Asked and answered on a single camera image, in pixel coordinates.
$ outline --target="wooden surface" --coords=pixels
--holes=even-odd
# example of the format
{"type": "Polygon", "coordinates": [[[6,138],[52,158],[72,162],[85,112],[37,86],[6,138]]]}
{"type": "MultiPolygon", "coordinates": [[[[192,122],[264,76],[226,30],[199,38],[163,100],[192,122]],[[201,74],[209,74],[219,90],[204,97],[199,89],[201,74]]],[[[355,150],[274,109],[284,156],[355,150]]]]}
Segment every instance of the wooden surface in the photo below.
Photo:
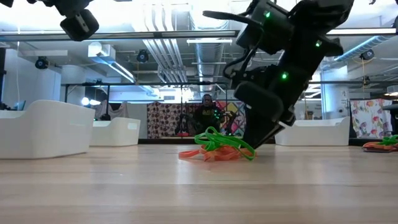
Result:
{"type": "Polygon", "coordinates": [[[191,148],[0,161],[0,223],[398,222],[398,153],[268,145],[252,162],[177,159],[191,148]]]}

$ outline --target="person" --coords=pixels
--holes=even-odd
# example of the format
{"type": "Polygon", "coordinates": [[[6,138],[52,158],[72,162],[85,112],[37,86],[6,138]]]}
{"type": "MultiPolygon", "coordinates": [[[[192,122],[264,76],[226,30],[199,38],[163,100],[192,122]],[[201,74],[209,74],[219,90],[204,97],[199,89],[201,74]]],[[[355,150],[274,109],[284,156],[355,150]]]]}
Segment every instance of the person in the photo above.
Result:
{"type": "Polygon", "coordinates": [[[214,127],[220,131],[220,124],[224,122],[224,117],[211,99],[211,95],[205,94],[202,98],[202,105],[195,110],[193,119],[197,122],[197,134],[204,133],[208,127],[214,127]]]}

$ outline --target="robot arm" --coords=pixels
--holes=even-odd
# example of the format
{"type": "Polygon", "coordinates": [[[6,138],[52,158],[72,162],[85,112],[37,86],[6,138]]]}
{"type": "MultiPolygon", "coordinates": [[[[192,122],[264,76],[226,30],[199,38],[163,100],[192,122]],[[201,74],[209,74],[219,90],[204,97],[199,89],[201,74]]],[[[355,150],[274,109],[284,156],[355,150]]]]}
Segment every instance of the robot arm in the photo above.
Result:
{"type": "MultiPolygon", "coordinates": [[[[47,7],[55,6],[58,12],[65,16],[60,26],[74,41],[82,41],[91,37],[99,28],[97,20],[92,13],[85,9],[92,0],[39,0],[47,7]]],[[[34,4],[36,0],[27,0],[34,4]]],[[[12,7],[14,0],[0,0],[0,3],[12,7]]]]}
{"type": "Polygon", "coordinates": [[[253,0],[246,12],[238,15],[203,12],[207,17],[245,23],[236,40],[245,54],[227,64],[223,75],[231,80],[235,97],[246,104],[243,140],[252,147],[283,130],[280,122],[293,125],[293,105],[322,59],[343,54],[340,40],[330,40],[325,34],[347,20],[353,3],[303,0],[288,12],[270,0],[253,0]],[[277,65],[246,70],[258,49],[270,55],[284,53],[277,65]],[[241,64],[239,69],[229,70],[237,64],[241,64]]]}

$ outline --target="patterned fabric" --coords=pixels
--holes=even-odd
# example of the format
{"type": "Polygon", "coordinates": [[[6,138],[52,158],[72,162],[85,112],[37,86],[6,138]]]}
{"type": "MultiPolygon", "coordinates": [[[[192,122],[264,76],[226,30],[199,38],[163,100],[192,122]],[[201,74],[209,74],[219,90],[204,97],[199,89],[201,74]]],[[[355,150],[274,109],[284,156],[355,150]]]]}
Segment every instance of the patterned fabric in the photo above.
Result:
{"type": "Polygon", "coordinates": [[[351,101],[353,127],[358,138],[378,138],[390,136],[392,131],[390,111],[383,106],[391,105],[391,100],[351,101]]]}
{"type": "MultiPolygon", "coordinates": [[[[201,103],[188,103],[184,104],[182,113],[193,117],[195,110],[201,106],[201,103]]],[[[217,101],[218,106],[223,111],[228,110],[238,114],[232,125],[232,131],[234,134],[243,135],[244,127],[246,125],[244,117],[244,104],[240,102],[228,103],[225,101],[217,101]]],[[[161,138],[167,136],[174,136],[175,129],[180,120],[181,104],[165,104],[165,103],[151,103],[147,105],[147,126],[148,126],[148,138],[161,138]]],[[[221,132],[225,132],[225,127],[228,120],[221,124],[221,132]]]]}

